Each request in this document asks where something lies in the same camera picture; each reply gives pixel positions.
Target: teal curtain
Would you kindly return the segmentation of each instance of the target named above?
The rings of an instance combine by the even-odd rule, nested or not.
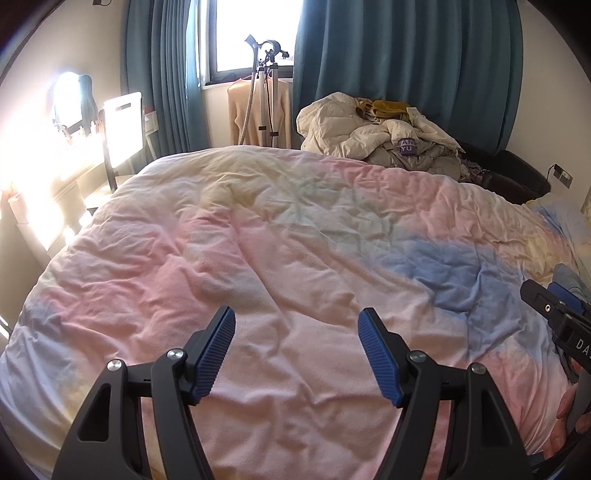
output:
[[[127,0],[121,62],[122,94],[142,92],[160,129],[157,155],[208,148],[197,72],[196,0]]]
[[[523,45],[516,0],[304,0],[293,115],[330,93],[403,100],[494,153],[515,121]]]

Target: pastel tie-dye bedsheet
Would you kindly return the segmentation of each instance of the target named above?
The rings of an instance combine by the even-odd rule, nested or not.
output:
[[[163,158],[40,278],[0,358],[0,416],[49,476],[110,359],[153,361],[228,304],[236,335],[193,410],[216,478],[371,479],[399,415],[357,336],[358,314],[372,306],[439,363],[484,363],[533,453],[568,383],[519,287],[548,283],[559,262],[589,278],[590,236],[551,196],[515,206],[445,176],[257,147]]]

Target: wrinkled duvet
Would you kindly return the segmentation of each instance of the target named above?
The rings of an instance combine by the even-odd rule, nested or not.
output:
[[[218,479],[373,478],[399,412],[357,336],[374,307],[412,349],[490,370],[529,453],[568,387],[526,278],[588,277],[589,227],[555,198],[511,205],[445,176],[300,151],[160,159],[56,256],[0,358],[0,416],[48,477],[98,373],[182,346],[221,304],[236,335],[193,409]],[[163,469],[151,410],[151,466]],[[443,454],[446,412],[426,478]]]

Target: window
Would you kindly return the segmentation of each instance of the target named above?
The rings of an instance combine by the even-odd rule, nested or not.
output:
[[[277,40],[289,52],[278,57],[281,77],[291,77],[303,0],[209,0],[209,70],[212,83],[233,82],[252,70],[252,49],[245,42]]]

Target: crumpled white comforter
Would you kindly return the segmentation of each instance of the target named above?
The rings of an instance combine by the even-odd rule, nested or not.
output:
[[[402,120],[386,120],[380,125],[359,117],[353,97],[332,93],[303,108],[297,116],[297,131],[306,139],[307,150],[333,157],[364,160],[380,145],[401,138],[421,139],[462,151],[461,146],[416,108],[407,108],[411,125]]]

